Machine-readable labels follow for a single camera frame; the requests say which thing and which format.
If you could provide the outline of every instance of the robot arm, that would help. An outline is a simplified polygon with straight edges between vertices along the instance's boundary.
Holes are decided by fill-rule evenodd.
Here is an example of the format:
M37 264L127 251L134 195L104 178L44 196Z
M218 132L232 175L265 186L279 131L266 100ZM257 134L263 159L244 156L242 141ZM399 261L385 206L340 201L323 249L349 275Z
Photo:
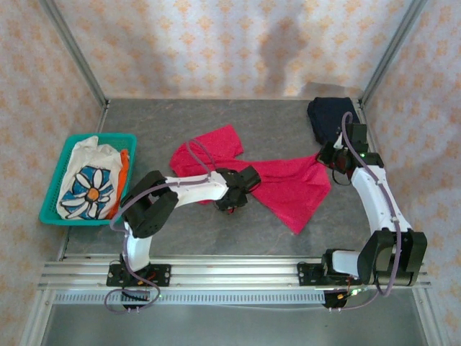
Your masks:
M421 232L414 232L403 217L390 191L379 154L368 152L367 126L350 123L345 128L349 144L346 145L341 133L335 144L326 143L323 146L317 160L350 179L362 200L372 236L361 252L328 250L324 254L326 276L344 273L358 278L364 284L377 284L378 280L379 284L388 284L396 258L397 226L401 249L393 284L413 285L427 248L426 237ZM361 157L362 162L349 146Z
M148 188L165 183L169 186L146 195L123 213L125 228L130 233L127 260L133 271L149 265L152 236L160 231L174 209L201 200L214 200L220 210L241 207L247 203L246 194L260 182L252 166L241 172L217 169L209 175L185 178L164 177L159 171L148 173L123 199L122 205Z

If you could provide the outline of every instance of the gray table surface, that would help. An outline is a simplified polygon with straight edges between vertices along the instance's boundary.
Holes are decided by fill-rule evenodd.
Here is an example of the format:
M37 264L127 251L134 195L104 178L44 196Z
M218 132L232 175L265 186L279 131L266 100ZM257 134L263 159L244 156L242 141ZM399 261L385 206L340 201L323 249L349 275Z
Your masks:
M306 118L308 101L114 99L102 132L138 137L134 186L158 169L172 175L169 160L186 140L221 126L236 129L245 160L291 159L320 149ZM233 254L319 256L328 248L360 250L370 230L362 202L352 186L331 180L331 191L300 235L294 235L253 197L234 214L213 205L175 210L154 236L152 255ZM120 253L122 235L103 227L73 227L66 253Z

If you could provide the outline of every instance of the daisy graphic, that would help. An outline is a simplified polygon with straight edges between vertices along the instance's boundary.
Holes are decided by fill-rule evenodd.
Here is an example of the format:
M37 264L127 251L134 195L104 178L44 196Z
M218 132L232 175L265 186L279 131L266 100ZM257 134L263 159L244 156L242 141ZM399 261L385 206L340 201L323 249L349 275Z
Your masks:
M65 193L61 205L69 213L66 219L80 217L91 220L109 202L114 188L109 180L110 171L86 166L75 176L72 189Z

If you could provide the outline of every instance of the dark blue cloth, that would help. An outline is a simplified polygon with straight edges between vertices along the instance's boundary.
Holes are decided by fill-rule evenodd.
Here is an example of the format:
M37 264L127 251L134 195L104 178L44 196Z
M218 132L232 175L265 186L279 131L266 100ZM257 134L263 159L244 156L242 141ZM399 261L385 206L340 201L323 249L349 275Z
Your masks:
M308 118L315 140L321 145L336 142L341 132L341 119L345 112L351 112L354 123L360 123L350 98L316 97L308 105Z

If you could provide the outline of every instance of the black mounting bracket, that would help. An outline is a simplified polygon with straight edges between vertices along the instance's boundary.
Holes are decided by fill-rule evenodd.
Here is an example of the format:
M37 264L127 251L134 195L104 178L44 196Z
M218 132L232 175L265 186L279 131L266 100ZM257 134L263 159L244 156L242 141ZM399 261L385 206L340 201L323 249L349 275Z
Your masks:
M156 265L150 263L135 273L142 278L155 283L159 287L168 287L171 279L171 265ZM143 281L139 281L131 276L123 260L121 260L121 263L114 263L109 266L106 285L108 287L122 288L148 286Z
M347 287L348 285L356 286L362 284L362 281L350 278L349 274L329 271L327 266L323 263L312 264L299 262L296 268L300 286L335 285Z

